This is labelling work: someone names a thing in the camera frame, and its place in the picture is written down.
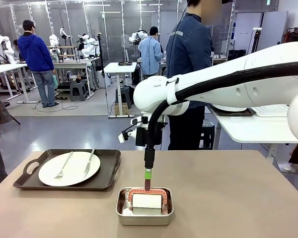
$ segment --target white block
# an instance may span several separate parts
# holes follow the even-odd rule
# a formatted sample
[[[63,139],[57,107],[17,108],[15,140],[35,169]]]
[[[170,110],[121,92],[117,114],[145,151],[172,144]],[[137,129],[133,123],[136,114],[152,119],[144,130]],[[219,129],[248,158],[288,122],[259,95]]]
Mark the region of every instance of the white block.
[[[160,194],[134,194],[132,204],[134,215],[161,215]]]

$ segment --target denim shirt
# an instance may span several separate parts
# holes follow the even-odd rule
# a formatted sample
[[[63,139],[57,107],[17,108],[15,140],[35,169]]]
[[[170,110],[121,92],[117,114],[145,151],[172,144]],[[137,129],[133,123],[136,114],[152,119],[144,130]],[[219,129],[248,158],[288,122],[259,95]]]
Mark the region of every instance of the denim shirt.
[[[175,29],[176,27],[170,34],[166,48],[167,77],[210,67],[212,37],[209,28],[201,24],[201,18],[186,13],[179,22],[176,32]],[[202,105],[205,103],[191,101],[189,108]]]
[[[152,75],[159,71],[159,60],[162,60],[160,43],[153,36],[140,41],[143,74]]]

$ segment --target brown table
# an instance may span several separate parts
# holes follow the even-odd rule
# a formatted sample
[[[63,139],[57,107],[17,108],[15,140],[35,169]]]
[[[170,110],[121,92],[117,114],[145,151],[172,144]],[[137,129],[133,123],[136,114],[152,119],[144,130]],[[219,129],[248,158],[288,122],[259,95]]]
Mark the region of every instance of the brown table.
[[[153,186],[173,193],[166,227],[124,227],[118,191],[142,186],[144,152],[123,151],[107,192],[12,187],[31,154],[0,185],[0,238],[298,238],[298,191],[257,151],[156,152]]]

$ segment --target blue jacket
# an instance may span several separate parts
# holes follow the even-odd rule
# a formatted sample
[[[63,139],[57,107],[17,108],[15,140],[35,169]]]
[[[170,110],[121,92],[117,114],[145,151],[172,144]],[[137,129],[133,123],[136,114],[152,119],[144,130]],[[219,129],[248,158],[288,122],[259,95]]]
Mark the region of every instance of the blue jacket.
[[[18,47],[31,71],[54,69],[50,52],[40,37],[24,32],[24,35],[18,39]]]
[[[159,71],[159,60],[162,60],[160,43],[152,36],[140,41],[143,74],[152,75]]]
[[[201,18],[186,13],[170,34],[167,51],[167,77],[185,74],[211,66],[212,37],[209,28],[201,24]],[[202,103],[190,103],[190,108]]]

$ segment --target keyboard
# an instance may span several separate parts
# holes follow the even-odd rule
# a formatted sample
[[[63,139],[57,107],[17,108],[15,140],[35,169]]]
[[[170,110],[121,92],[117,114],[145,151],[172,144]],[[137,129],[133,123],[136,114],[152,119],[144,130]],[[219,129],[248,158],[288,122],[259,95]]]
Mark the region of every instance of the keyboard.
[[[286,117],[288,112],[286,104],[269,105],[252,108],[260,117]]]

